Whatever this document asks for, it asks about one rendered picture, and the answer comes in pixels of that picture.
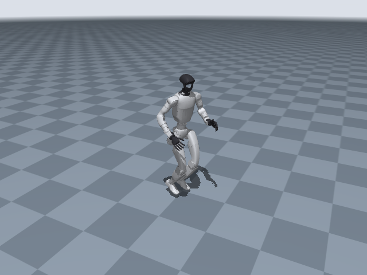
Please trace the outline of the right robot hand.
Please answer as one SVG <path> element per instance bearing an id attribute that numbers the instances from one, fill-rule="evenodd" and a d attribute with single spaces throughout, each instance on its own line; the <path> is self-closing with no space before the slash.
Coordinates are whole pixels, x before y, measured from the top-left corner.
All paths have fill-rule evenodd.
<path id="1" fill-rule="evenodd" d="M 179 138 L 179 137 L 176 137 L 175 136 L 175 134 L 173 134 L 173 132 L 171 132 L 172 133 L 172 135 L 170 136 L 170 140 L 171 140 L 171 142 L 172 142 L 172 144 L 175 146 L 175 148 L 177 149 L 177 150 L 179 150 L 179 149 L 181 149 L 180 147 L 182 147 L 182 148 L 184 148 L 183 146 L 185 146 L 183 143 L 181 143 L 180 142 L 180 140 L 182 140 L 182 141 L 184 141 L 183 139 L 181 139 L 181 138 Z M 181 146 L 180 144 L 182 144 L 183 146 Z M 179 147 L 179 146 L 180 147 Z M 177 146 L 177 147 L 176 147 Z M 179 148 L 179 149 L 178 149 Z"/>

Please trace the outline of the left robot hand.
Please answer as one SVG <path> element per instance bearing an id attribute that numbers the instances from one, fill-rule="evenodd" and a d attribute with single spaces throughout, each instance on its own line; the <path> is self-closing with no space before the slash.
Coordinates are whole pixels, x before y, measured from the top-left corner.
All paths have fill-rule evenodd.
<path id="1" fill-rule="evenodd" d="M 215 122 L 214 119 L 212 119 L 212 120 L 211 119 L 206 119 L 206 121 L 208 122 L 209 126 L 212 126 L 216 129 L 215 131 L 218 130 L 217 122 Z"/>

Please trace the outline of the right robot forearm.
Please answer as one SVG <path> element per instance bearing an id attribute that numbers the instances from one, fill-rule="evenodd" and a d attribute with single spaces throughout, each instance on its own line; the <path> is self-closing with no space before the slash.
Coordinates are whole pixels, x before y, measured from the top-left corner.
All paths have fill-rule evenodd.
<path id="1" fill-rule="evenodd" d="M 171 130 L 167 126 L 166 121 L 163 121 L 162 115 L 157 116 L 157 121 L 159 126 L 163 129 L 164 134 L 166 134 L 170 138 L 170 136 L 172 135 Z"/>

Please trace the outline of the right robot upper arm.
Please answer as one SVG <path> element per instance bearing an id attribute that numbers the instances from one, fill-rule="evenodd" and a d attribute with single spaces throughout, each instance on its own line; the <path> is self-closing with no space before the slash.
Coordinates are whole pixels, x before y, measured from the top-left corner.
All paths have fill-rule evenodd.
<path id="1" fill-rule="evenodd" d="M 165 120 L 165 115 L 166 113 L 168 113 L 168 111 L 172 108 L 175 107 L 178 103 L 178 97 L 177 96 L 173 96 L 173 97 L 169 97 L 166 101 L 166 104 L 162 107 L 162 109 L 159 111 L 159 113 L 157 115 L 162 115 L 163 117 L 163 121 Z"/>

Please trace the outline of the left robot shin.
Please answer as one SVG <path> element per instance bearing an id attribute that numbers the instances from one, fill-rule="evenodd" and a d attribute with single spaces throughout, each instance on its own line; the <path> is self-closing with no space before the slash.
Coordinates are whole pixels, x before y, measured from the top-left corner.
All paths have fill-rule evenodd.
<path id="1" fill-rule="evenodd" d="M 187 177 L 191 176 L 191 174 L 194 173 L 196 169 L 198 169 L 198 167 L 190 168 L 189 165 L 186 165 L 186 168 L 187 168 L 187 171 L 185 172 L 185 175 L 181 178 L 182 180 L 180 181 L 185 180 Z"/>

